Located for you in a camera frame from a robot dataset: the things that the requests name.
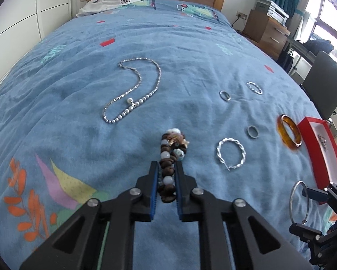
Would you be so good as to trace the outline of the thin silver bangle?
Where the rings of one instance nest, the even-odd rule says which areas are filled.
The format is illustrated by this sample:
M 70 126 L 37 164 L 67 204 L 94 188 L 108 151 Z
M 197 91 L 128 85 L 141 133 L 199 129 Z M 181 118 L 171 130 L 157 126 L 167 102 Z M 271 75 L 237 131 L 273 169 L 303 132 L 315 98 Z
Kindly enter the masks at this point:
M 289 218 L 292 224 L 305 225 L 310 212 L 308 187 L 303 180 L 298 180 L 291 188 L 289 195 Z

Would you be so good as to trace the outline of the red white jewelry box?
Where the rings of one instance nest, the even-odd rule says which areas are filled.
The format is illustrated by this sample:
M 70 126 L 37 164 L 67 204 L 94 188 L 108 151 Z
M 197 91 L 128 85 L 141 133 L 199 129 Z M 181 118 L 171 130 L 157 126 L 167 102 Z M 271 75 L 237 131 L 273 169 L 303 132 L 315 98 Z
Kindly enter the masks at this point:
M 327 123 L 321 119 L 305 117 L 298 128 L 307 147 L 317 187 L 324 189 L 331 182 L 337 184 L 337 145 Z M 326 151 L 318 140 L 319 134 L 327 140 Z

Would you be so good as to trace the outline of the amber resin bangle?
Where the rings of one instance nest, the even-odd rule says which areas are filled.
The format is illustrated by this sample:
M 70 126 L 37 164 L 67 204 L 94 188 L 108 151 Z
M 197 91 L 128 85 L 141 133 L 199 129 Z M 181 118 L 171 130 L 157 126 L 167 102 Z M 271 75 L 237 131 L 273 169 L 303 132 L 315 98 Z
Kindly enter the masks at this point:
M 302 145 L 302 136 L 297 124 L 285 114 L 277 118 L 277 131 L 282 142 L 291 150 L 297 150 Z

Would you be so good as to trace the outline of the dark grey desk chair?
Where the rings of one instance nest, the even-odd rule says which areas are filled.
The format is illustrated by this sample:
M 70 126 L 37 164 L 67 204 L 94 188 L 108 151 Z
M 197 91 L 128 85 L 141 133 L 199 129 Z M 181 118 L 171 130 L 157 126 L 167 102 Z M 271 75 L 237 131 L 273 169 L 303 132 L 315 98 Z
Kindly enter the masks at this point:
M 337 63 L 324 51 L 318 52 L 301 89 L 312 101 L 320 117 L 329 122 L 337 108 Z

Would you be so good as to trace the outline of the blue patterned bed blanket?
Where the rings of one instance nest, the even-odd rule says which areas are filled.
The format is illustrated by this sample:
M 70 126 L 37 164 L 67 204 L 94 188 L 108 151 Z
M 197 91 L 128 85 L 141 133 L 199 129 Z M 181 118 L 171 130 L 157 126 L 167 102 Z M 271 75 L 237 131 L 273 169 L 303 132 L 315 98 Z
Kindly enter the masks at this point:
M 289 75 L 223 14 L 153 0 L 74 18 L 39 42 L 0 86 L 0 257 L 18 269 L 90 198 L 132 187 L 179 129 L 199 186 L 245 199 L 290 234 L 289 195 L 315 186 L 305 146 L 277 131 L 318 118 Z

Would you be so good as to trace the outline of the desk with clutter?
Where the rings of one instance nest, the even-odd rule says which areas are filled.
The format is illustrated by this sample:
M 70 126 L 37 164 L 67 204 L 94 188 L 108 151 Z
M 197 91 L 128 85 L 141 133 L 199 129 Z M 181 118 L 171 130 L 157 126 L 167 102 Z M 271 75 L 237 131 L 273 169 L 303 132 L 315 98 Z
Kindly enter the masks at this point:
M 316 59 L 316 56 L 318 55 L 318 52 L 324 51 L 330 55 L 330 52 L 333 50 L 333 46 L 331 45 L 330 41 L 323 39 L 309 40 L 306 43 L 302 44 L 299 41 L 288 38 L 288 41 L 284 48 L 284 52 L 289 53 L 291 50 L 297 52 L 297 54 L 299 54 L 302 59 L 307 61 L 310 64 L 311 69 L 312 64 Z M 307 71 L 306 75 L 304 77 L 301 77 L 301 80 L 298 81 L 299 85 L 303 83 L 309 71 Z M 333 132 L 334 139 L 337 144 L 337 108 L 333 112 L 330 121 L 327 123 L 329 124 L 331 132 Z

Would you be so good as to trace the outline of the wooden drawer cabinet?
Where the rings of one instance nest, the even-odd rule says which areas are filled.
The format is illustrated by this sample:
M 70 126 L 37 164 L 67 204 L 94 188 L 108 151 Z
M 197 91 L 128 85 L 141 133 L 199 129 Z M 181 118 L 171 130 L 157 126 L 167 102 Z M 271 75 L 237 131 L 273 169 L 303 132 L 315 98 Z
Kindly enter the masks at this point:
M 267 14 L 251 10 L 242 35 L 277 61 L 290 35 L 286 26 Z

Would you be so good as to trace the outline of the grey printer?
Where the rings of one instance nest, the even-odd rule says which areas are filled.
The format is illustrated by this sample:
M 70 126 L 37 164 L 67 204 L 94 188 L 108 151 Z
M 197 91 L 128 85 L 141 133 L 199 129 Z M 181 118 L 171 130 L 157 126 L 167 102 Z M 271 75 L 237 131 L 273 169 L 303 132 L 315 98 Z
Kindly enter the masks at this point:
M 271 0 L 257 0 L 255 10 L 265 13 L 267 16 L 279 22 L 282 26 L 286 26 L 286 22 L 289 19 L 289 15 Z

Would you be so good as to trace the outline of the white clothing pile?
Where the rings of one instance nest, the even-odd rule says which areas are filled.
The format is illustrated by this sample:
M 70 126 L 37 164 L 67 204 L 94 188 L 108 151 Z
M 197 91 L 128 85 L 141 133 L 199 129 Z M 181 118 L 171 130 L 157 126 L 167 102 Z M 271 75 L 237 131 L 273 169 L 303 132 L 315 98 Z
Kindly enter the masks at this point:
M 79 9 L 76 17 L 94 15 L 141 1 L 143 0 L 90 0 L 83 8 Z

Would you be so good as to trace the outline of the white wardrobe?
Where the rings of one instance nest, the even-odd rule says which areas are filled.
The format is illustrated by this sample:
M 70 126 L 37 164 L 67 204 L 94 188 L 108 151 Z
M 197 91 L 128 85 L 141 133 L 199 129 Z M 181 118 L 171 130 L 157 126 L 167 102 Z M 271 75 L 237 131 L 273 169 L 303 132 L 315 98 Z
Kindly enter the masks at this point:
M 0 85 L 23 56 L 70 19 L 71 0 L 4 0 L 0 6 Z

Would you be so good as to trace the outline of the wall power socket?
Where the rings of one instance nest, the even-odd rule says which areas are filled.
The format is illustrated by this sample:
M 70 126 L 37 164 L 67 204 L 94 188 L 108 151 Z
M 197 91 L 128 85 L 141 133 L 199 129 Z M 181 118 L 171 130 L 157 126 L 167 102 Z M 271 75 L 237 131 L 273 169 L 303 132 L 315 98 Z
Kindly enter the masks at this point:
M 244 14 L 242 12 L 237 12 L 236 16 L 240 19 L 246 20 L 247 19 L 247 14 Z

